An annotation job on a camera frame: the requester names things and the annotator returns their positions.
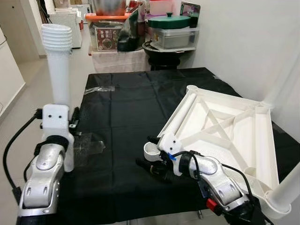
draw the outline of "black tablecloth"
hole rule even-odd
[[[190,84],[239,96],[206,68],[89,75],[86,89],[114,86],[115,91],[83,96],[76,167],[61,181],[64,224],[105,224],[205,208],[194,180],[180,177],[165,184],[135,164],[143,157],[146,137],[159,133]],[[300,161],[300,145],[276,125],[273,132],[282,180]]]

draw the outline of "green pot lid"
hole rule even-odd
[[[157,16],[149,19],[149,27],[160,29],[180,29],[189,26],[191,19],[189,16],[172,16],[172,13],[167,13],[167,15],[168,16]]]

